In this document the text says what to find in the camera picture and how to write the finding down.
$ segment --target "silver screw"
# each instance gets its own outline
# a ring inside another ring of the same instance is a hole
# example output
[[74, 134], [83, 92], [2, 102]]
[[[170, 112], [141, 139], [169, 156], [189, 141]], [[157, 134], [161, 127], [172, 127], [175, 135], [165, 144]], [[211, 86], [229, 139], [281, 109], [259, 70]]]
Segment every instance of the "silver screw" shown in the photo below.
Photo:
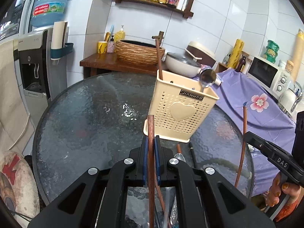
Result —
[[89, 173], [90, 175], [95, 175], [97, 172], [98, 172], [98, 170], [97, 170], [96, 168], [90, 168], [90, 169], [88, 170], [88, 173]]
[[208, 175], [212, 175], [215, 173], [215, 170], [212, 168], [212, 167], [207, 167], [205, 169], [205, 172], [208, 174]]
[[176, 158], [170, 159], [169, 163], [170, 164], [178, 164], [178, 159], [176, 159]]
[[127, 158], [123, 161], [125, 164], [133, 164], [134, 160], [131, 158]]

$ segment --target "fingernail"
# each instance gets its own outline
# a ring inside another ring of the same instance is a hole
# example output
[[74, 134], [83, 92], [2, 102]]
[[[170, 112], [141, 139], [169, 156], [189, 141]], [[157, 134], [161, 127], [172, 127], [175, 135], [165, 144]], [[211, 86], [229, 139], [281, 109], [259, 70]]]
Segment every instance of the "fingernail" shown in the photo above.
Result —
[[288, 183], [283, 183], [282, 189], [283, 189], [283, 190], [287, 190], [287, 189], [288, 189]]

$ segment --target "blue water jug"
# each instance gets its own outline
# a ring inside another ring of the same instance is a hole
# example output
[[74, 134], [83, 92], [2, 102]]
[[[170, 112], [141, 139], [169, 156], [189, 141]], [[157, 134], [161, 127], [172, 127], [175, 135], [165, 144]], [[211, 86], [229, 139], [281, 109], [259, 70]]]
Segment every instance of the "blue water jug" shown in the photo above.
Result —
[[67, 0], [36, 0], [30, 23], [42, 27], [62, 21], [66, 4]]

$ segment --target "beige utensil holder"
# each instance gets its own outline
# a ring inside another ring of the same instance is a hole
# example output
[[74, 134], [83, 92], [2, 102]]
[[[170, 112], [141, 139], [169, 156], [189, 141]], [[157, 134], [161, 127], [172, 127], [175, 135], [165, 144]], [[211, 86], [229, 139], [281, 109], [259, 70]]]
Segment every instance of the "beige utensil holder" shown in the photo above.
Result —
[[[154, 115], [155, 136], [162, 139], [189, 142], [191, 135], [204, 121], [219, 97], [210, 88], [203, 89], [199, 81], [163, 71], [157, 71], [149, 115]], [[143, 132], [148, 135], [147, 120]]]

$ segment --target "yellow cup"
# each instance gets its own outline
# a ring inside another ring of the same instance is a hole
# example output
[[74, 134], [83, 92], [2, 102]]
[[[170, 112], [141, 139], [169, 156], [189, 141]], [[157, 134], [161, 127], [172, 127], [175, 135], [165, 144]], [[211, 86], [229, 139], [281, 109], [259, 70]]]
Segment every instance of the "yellow cup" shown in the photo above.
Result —
[[99, 54], [104, 54], [104, 53], [106, 53], [106, 52], [107, 52], [107, 44], [108, 44], [107, 41], [99, 41], [99, 42], [98, 42], [98, 50], [97, 50], [97, 52], [98, 52]]

